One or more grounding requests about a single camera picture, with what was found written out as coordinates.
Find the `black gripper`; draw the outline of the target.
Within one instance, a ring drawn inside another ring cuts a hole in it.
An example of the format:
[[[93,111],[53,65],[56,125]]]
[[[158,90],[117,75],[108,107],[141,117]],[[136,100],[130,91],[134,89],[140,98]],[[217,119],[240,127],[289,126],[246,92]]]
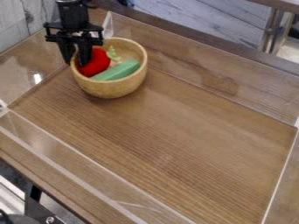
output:
[[[77,43],[78,65],[81,67],[89,63],[92,46],[104,44],[104,28],[89,22],[89,9],[96,9],[96,6],[90,5],[89,2],[90,0],[54,0],[60,20],[46,22],[42,25],[45,40],[57,42],[60,54],[66,64],[70,63],[70,58],[76,52],[73,43]]]

